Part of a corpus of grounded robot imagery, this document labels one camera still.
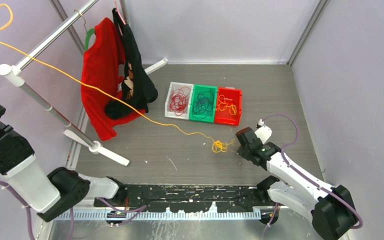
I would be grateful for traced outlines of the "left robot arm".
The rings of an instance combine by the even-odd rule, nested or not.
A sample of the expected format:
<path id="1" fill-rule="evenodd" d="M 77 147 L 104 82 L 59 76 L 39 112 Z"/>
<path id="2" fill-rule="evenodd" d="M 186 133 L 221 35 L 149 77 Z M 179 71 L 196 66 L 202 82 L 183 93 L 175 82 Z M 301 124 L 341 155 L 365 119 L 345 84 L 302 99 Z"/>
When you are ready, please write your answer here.
<path id="1" fill-rule="evenodd" d="M 0 105 L 0 118 L 5 112 Z M 45 174 L 28 140 L 1 121 L 0 175 L 9 189 L 46 222 L 85 198 L 123 203 L 127 197 L 125 185 L 113 177 L 90 177 L 65 167 Z"/>

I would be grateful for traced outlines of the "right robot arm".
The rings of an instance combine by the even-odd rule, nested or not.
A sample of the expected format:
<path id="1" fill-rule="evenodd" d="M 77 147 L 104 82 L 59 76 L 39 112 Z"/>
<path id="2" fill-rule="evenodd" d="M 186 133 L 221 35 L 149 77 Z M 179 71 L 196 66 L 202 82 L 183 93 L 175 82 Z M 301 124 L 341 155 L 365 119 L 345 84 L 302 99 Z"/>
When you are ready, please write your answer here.
<path id="1" fill-rule="evenodd" d="M 300 167 L 268 139 L 272 130 L 263 125 L 239 130 L 236 151 L 243 159 L 262 167 L 270 176 L 257 185 L 260 195 L 303 216 L 324 240 L 338 240 L 361 225 L 350 191 L 332 186 Z"/>

